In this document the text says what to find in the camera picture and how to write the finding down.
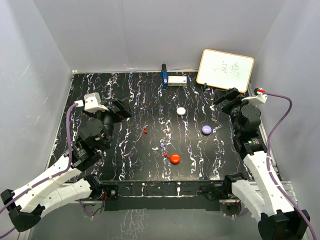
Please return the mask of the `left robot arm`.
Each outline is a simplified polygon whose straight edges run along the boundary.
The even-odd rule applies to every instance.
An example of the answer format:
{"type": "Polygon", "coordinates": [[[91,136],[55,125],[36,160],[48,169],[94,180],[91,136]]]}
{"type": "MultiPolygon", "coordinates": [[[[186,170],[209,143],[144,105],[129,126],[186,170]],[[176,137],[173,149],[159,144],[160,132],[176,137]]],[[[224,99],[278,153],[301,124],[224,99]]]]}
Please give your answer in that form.
{"type": "Polygon", "coordinates": [[[13,229],[19,233],[33,228],[45,215],[82,199],[99,199],[103,184],[95,174],[83,177],[63,186],[94,165],[100,158],[98,150],[111,148],[114,125],[132,117],[129,99],[114,98],[110,101],[116,109],[102,103],[98,93],[90,93],[77,100],[66,113],[67,150],[38,177],[15,190],[6,189],[0,197],[4,204],[1,211],[8,211],[13,229]],[[76,142],[72,142],[70,131],[71,111],[82,108],[89,120],[78,130],[76,142]]]}

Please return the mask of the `white earbud charging case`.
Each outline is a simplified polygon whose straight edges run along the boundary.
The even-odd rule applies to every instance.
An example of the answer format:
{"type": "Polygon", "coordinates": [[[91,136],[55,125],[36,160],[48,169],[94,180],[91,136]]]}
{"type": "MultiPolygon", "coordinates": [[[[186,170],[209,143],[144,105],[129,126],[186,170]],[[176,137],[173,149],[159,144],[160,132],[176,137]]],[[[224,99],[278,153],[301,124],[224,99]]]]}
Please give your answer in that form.
{"type": "Polygon", "coordinates": [[[184,107],[178,107],[177,110],[176,110],[176,113],[179,116],[184,116],[186,114],[186,109],[184,107]]]}

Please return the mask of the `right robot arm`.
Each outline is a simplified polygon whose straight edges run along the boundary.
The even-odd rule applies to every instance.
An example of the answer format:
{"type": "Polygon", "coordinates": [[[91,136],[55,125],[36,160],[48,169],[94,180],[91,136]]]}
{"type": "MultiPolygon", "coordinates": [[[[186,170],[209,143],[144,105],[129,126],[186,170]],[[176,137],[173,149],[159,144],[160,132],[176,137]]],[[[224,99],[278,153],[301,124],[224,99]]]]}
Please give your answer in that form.
{"type": "Polygon", "coordinates": [[[264,141],[259,133],[261,111],[270,93],[256,88],[253,96],[245,96],[236,88],[215,89],[213,104],[228,101],[221,110],[229,115],[233,126],[233,143],[257,184],[254,190],[240,173],[224,178],[223,194],[238,198],[257,221],[263,240],[301,240],[311,229],[310,215],[300,209],[287,194],[273,166],[271,138],[264,141]]]}

